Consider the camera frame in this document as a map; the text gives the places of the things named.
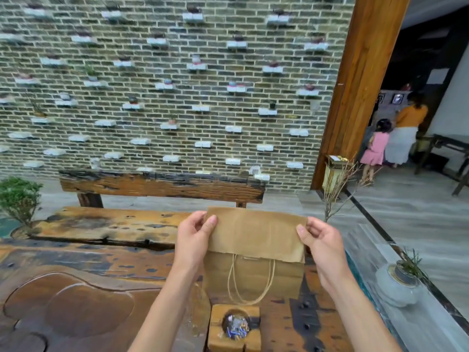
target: framed picture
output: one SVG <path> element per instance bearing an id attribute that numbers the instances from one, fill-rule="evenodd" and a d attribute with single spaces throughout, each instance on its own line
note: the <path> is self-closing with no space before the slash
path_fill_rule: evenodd
<path id="1" fill-rule="evenodd" d="M 394 94 L 393 95 L 393 100 L 391 101 L 391 104 L 400 105 L 400 104 L 402 104 L 402 100 L 404 100 L 404 94 Z"/>

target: wooden bench backrest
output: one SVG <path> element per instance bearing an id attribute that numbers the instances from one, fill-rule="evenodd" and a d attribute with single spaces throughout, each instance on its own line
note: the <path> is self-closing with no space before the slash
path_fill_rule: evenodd
<path id="1" fill-rule="evenodd" d="M 83 207 L 103 207 L 101 194 L 200 198 L 246 207 L 246 203 L 261 203 L 266 190 L 261 180 L 241 177 L 74 169 L 59 174 L 62 190 L 76 192 Z"/>

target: forearm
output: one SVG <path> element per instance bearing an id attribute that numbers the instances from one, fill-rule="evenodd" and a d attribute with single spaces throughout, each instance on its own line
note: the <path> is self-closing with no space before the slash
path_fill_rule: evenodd
<path id="1" fill-rule="evenodd" d="M 353 276 L 340 283 L 332 299 L 356 352 L 402 352 Z"/>
<path id="2" fill-rule="evenodd" d="M 195 273 L 173 266 L 128 352 L 171 351 Z"/>

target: white skirt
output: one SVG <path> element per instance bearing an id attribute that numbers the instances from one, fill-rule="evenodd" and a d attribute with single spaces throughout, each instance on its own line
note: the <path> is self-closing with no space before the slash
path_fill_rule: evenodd
<path id="1" fill-rule="evenodd" d="M 390 163 L 402 164 L 409 158 L 410 148 L 416 141 L 417 127 L 397 127 L 389 134 L 384 157 Z"/>

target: hand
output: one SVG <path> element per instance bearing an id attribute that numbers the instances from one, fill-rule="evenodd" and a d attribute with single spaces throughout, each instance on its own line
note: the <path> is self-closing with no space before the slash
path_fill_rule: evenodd
<path id="1" fill-rule="evenodd" d="M 296 226 L 296 232 L 311 250 L 321 285 L 329 295 L 336 295 L 336 290 L 344 279 L 353 279 L 341 233 L 315 217 L 308 217 L 306 228 L 303 225 Z"/>
<path id="2" fill-rule="evenodd" d="M 194 273 L 200 267 L 207 253 L 208 239 L 217 225 L 217 217 L 212 215 L 203 223 L 206 211 L 196 211 L 179 224 L 173 266 Z"/>

